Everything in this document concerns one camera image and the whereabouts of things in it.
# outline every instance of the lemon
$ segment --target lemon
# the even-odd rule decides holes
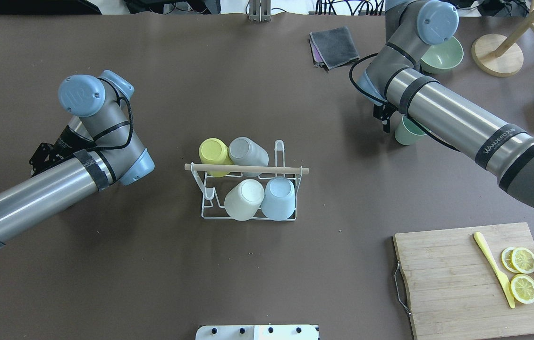
[[[534,254],[527,248],[518,247],[512,250],[510,263],[519,273],[530,274],[534,272]]]
[[[534,280],[525,274],[517,274],[510,281],[510,292],[520,303],[534,303]]]
[[[514,247],[507,247],[506,249],[504,249],[502,251],[502,265],[504,265],[504,268],[508,269],[512,273],[518,273],[519,272],[512,265],[512,262],[511,262],[511,259],[510,259],[511,255],[512,255],[512,250],[515,250],[515,249],[516,248],[514,248]]]

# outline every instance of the dish rack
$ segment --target dish rack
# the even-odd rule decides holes
[[[243,178],[243,172],[258,172],[260,175],[258,177],[246,177],[249,179],[256,179],[261,184],[266,184],[267,181],[273,179],[277,176],[282,176],[291,180],[294,183],[294,213],[290,218],[285,219],[284,221],[295,221],[297,219],[297,196],[298,189],[301,184],[303,175],[308,174],[308,168],[303,166],[299,168],[286,168],[286,149],[284,148],[284,142],[282,140],[275,141],[275,166],[244,166],[244,165],[215,165],[215,164],[196,164],[196,163],[187,163],[185,164],[185,170],[189,170],[193,175],[195,182],[200,191],[202,192],[202,218],[207,219],[220,219],[220,220],[232,220],[233,218],[227,215],[224,206],[224,200],[219,199],[219,194],[217,194],[217,188],[211,187],[212,182],[218,183],[219,181],[228,180],[230,184],[234,184],[230,189],[240,182],[240,179]],[[278,166],[278,158],[281,159],[281,166]],[[204,177],[198,174],[198,171],[204,171]],[[228,175],[223,177],[214,177],[208,174],[209,171],[223,171],[229,172]],[[261,208],[258,208],[258,211],[254,217],[250,218],[251,220],[269,220],[261,212]]]

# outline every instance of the cutting board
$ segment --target cutting board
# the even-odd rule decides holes
[[[534,254],[526,223],[395,234],[416,340],[476,340],[534,334],[534,303],[511,309],[472,234],[485,236],[498,267],[506,247]]]

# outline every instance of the yellow cup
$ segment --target yellow cup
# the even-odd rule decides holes
[[[227,146],[217,138],[208,138],[202,142],[199,153],[203,164],[233,165]],[[228,172],[209,171],[208,174],[214,177],[223,177]]]

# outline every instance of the table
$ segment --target table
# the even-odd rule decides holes
[[[533,34],[519,40],[525,64],[509,79],[469,57],[477,37],[517,23],[461,18],[465,60],[437,78],[534,134]],[[392,235],[526,221],[534,237],[534,209],[494,176],[432,140],[400,146],[371,117],[348,66],[312,65],[308,33],[338,26],[361,55],[384,44],[383,17],[0,17],[0,192],[29,178],[38,144],[68,122],[57,88],[76,73],[111,69],[135,86],[135,129],[156,166],[8,242],[0,339],[182,340],[200,325],[244,323],[409,339]],[[297,221],[200,218],[183,164],[199,161],[205,138],[239,136],[268,150],[282,139],[286,165],[310,168]]]

